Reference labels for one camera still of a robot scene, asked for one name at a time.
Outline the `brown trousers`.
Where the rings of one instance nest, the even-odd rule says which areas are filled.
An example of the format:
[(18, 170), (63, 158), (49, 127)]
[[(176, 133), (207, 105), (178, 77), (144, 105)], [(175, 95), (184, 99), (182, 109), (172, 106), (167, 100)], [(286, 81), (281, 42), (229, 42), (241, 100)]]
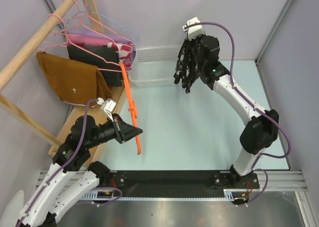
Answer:
[(45, 52), (37, 52), (36, 58), (50, 87), (65, 103), (85, 106), (89, 100), (112, 97), (96, 66)]

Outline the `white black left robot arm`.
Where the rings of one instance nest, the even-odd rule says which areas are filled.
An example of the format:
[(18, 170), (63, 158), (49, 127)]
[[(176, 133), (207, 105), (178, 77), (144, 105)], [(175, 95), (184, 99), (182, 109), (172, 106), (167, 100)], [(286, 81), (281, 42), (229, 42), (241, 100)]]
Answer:
[(54, 155), (44, 180), (21, 209), (16, 226), (56, 226), (64, 213), (84, 194), (112, 183), (110, 169), (95, 161), (75, 184), (63, 191), (91, 156), (90, 149), (110, 140), (125, 143), (141, 133), (141, 128), (124, 122), (118, 114), (113, 114), (112, 120), (102, 125), (96, 125), (94, 118), (88, 114), (77, 118)]

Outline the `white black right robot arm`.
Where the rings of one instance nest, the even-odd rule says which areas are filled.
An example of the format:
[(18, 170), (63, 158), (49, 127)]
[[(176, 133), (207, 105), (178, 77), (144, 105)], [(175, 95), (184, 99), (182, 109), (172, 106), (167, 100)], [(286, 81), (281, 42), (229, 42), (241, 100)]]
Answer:
[(241, 188), (251, 177), (253, 166), (266, 148), (278, 138), (279, 114), (254, 102), (231, 80), (230, 71), (219, 61), (219, 41), (204, 35), (199, 39), (199, 75), (203, 83), (219, 94), (239, 115), (245, 128), (240, 135), (242, 149), (230, 167), (230, 183)]

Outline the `orange plastic hanger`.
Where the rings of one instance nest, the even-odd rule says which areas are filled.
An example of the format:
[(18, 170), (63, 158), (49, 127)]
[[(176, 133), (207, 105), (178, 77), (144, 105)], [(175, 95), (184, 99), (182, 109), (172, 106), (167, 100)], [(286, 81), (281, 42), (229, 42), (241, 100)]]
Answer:
[(130, 82), (129, 82), (129, 79), (128, 79), (127, 70), (126, 70), (126, 68), (125, 68), (125, 66), (124, 66), (124, 64), (122, 62), (119, 62), (119, 65), (120, 65), (120, 68), (121, 68), (121, 71), (122, 71), (124, 87), (125, 87), (125, 91), (126, 91), (126, 94), (127, 94), (127, 101), (128, 101), (128, 104), (129, 104), (128, 111), (131, 114), (131, 119), (132, 119), (133, 126), (134, 127), (138, 127), (138, 121), (137, 121), (138, 110), (137, 110), (136, 104), (135, 104), (135, 102), (133, 100), (133, 97), (132, 97), (132, 92), (131, 92)]

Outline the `black white patterned trousers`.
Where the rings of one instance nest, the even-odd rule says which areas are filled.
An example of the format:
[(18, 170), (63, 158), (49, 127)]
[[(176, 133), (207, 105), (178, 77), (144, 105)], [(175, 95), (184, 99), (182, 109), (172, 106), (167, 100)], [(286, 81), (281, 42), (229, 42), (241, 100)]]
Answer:
[(177, 85), (181, 81), (182, 88), (185, 89), (185, 93), (190, 93), (192, 84), (198, 79), (198, 67), (195, 59), (195, 54), (198, 53), (198, 47), (202, 35), (189, 40), (186, 38), (179, 50), (177, 56), (177, 63), (174, 74), (174, 83)]

